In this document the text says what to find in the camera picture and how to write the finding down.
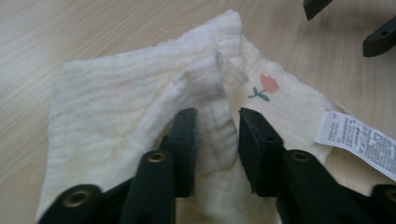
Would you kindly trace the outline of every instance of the care label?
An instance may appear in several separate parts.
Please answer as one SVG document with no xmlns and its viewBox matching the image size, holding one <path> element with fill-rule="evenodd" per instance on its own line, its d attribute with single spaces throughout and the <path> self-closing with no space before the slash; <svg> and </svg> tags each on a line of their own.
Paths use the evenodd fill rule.
<svg viewBox="0 0 396 224">
<path fill-rule="evenodd" d="M 396 141 L 354 117 L 327 111 L 315 142 L 346 149 L 396 181 Z"/>
</svg>

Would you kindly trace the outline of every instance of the muslin cloth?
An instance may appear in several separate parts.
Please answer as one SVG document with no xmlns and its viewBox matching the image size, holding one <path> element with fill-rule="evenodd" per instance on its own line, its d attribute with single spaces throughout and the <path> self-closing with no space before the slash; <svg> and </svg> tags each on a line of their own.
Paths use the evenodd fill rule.
<svg viewBox="0 0 396 224">
<path fill-rule="evenodd" d="M 195 107 L 201 139 L 195 196 L 177 199 L 177 223 L 277 223 L 275 200 L 251 195 L 238 159 L 238 110 L 261 112 L 286 148 L 324 162 L 331 148 L 314 139 L 329 105 L 263 58 L 231 10 L 152 48 L 66 63 L 53 89 L 36 218 L 72 186 L 106 191 L 134 176 L 176 112 Z"/>
</svg>

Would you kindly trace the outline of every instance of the flower embroidery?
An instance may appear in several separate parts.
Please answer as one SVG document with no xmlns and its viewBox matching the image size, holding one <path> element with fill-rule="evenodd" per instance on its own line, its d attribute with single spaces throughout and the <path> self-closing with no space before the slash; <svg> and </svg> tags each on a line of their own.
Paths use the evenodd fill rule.
<svg viewBox="0 0 396 224">
<path fill-rule="evenodd" d="M 262 74 L 262 76 L 261 76 L 261 82 L 262 82 L 263 91 L 259 92 L 256 87 L 253 87 L 254 94 L 251 96 L 248 96 L 248 98 L 254 98 L 256 96 L 259 96 L 264 101 L 269 102 L 270 98 L 267 95 L 265 95 L 264 93 L 266 91 L 268 91 L 270 93 L 275 93 L 275 92 L 279 91 L 279 85 L 277 85 L 276 80 L 273 77 L 268 77 L 264 74 Z"/>
</svg>

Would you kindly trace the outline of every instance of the black object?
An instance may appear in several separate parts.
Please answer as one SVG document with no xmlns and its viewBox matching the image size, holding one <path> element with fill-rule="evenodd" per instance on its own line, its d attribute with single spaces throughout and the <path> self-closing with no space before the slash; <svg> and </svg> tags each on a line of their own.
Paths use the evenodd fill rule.
<svg viewBox="0 0 396 224">
<path fill-rule="evenodd" d="M 259 196 L 277 197 L 284 224 L 396 223 L 396 186 L 375 186 L 370 197 L 347 189 L 310 153 L 285 150 L 259 112 L 240 114 L 238 150 L 247 179 Z"/>
<path fill-rule="evenodd" d="M 306 18 L 312 20 L 332 0 L 304 0 Z M 374 57 L 396 45 L 396 17 L 385 23 L 363 41 L 363 56 Z"/>
<path fill-rule="evenodd" d="M 194 192 L 196 111 L 178 112 L 160 149 L 146 153 L 135 177 L 102 192 L 77 185 L 63 192 L 39 224 L 175 223 L 175 198 Z"/>
</svg>

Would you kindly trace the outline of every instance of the light wood tabletop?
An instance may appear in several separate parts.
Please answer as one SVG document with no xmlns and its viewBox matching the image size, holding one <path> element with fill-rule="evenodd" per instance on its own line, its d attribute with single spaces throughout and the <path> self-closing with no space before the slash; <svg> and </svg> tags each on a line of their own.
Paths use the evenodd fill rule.
<svg viewBox="0 0 396 224">
<path fill-rule="evenodd" d="M 2 1 L 0 222 L 35 222 L 51 90 L 63 63 L 154 46 L 228 9 L 240 13 L 244 35 L 264 57 L 396 138 L 396 48 L 362 56 L 365 37 L 396 16 L 394 0 L 333 1 L 312 21 L 303 0 Z M 326 167 L 364 194 L 395 184 L 339 148 Z"/>
</svg>

